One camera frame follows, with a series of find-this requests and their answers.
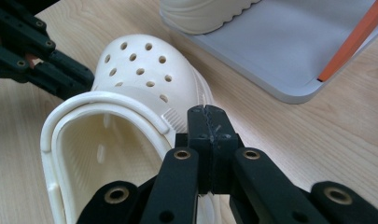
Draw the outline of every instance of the white crocs shoe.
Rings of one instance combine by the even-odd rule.
[[[139,186],[156,175],[187,111],[211,105],[203,77],[166,42],[128,35],[103,52],[92,91],[68,99],[49,115],[41,155],[56,223],[76,223],[103,185]],[[218,196],[199,199],[198,223],[220,223]]]
[[[163,21],[190,35],[201,35],[221,27],[259,0],[160,0]]]

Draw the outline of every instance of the gray plastic board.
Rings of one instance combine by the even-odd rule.
[[[275,98],[301,104],[372,0],[262,0],[206,35],[186,35]],[[378,27],[363,47],[378,35]]]

